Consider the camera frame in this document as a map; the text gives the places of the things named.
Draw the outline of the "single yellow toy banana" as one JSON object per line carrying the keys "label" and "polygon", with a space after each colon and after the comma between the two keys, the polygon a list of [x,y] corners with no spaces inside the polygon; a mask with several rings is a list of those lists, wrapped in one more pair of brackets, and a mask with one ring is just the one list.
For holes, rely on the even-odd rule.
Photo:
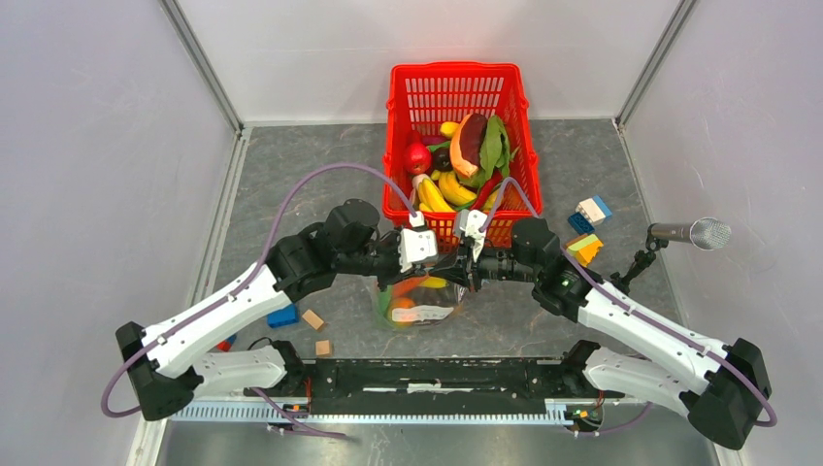
{"label": "single yellow toy banana", "polygon": [[448,281],[442,278],[428,277],[424,279],[419,286],[430,289],[442,289],[448,286]]}

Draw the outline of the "red toy chili pepper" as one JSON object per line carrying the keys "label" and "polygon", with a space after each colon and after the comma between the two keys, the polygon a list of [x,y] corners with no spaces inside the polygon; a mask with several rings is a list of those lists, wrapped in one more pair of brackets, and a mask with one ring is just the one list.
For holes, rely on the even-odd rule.
{"label": "red toy chili pepper", "polygon": [[394,284],[391,287],[391,296],[399,297],[409,293],[426,280],[425,277],[412,277]]}

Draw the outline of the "green toy pepper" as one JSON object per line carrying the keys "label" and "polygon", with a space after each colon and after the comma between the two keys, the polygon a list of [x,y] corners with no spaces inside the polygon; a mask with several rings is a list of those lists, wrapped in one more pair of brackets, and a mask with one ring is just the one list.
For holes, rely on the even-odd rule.
{"label": "green toy pepper", "polygon": [[377,303],[376,303],[376,313],[378,316],[382,317],[384,320],[389,320],[390,314],[390,303],[392,301],[392,290],[391,287],[388,286],[385,290],[378,289],[377,290]]}

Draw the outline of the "clear zip top bag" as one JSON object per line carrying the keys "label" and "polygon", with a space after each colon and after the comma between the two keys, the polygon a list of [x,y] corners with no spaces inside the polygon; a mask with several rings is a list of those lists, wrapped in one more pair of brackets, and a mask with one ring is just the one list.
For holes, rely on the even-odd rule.
{"label": "clear zip top bag", "polygon": [[446,279],[412,277],[374,288],[375,312],[394,328],[429,326],[460,313],[468,289]]}

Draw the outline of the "orange toy fruit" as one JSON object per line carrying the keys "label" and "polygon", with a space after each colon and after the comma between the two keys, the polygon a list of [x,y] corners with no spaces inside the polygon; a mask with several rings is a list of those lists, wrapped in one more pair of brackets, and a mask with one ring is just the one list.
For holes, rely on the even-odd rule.
{"label": "orange toy fruit", "polygon": [[392,299],[390,303],[389,321],[396,325],[412,325],[417,320],[416,303],[408,297],[401,296]]}

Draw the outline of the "dark round toy plum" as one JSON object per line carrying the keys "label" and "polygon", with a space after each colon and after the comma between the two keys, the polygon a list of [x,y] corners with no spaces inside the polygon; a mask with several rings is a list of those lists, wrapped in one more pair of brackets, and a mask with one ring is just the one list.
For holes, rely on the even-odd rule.
{"label": "dark round toy plum", "polygon": [[439,172],[452,170],[450,148],[443,147],[432,151],[432,168]]}

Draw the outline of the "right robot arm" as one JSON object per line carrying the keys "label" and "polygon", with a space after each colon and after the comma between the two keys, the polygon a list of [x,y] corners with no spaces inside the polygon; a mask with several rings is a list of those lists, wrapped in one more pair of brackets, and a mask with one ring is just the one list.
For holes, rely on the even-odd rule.
{"label": "right robot arm", "polygon": [[571,258],[543,218],[518,221],[507,248],[464,236],[431,274],[471,290],[485,281],[531,283],[533,299],[550,314],[637,352],[625,356],[578,343],[581,359],[560,371],[563,388],[574,396],[594,388],[634,396],[683,416],[705,438],[733,450],[753,428],[777,424],[758,346],[744,338],[728,344],[651,311]]}

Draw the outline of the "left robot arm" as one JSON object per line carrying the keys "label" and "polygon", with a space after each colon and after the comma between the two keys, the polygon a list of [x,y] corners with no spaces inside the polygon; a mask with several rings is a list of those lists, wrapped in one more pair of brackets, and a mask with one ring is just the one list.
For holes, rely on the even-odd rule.
{"label": "left robot arm", "polygon": [[149,327],[122,325],[115,335],[137,412],[159,420],[197,397],[235,389],[297,393],[305,370],[291,346],[211,350],[271,310],[330,287],[340,274],[373,276],[380,286],[407,276],[413,254],[428,252],[429,234],[396,228],[380,236],[378,222],[371,204],[348,200],[325,221],[278,240],[236,280],[188,310]]}

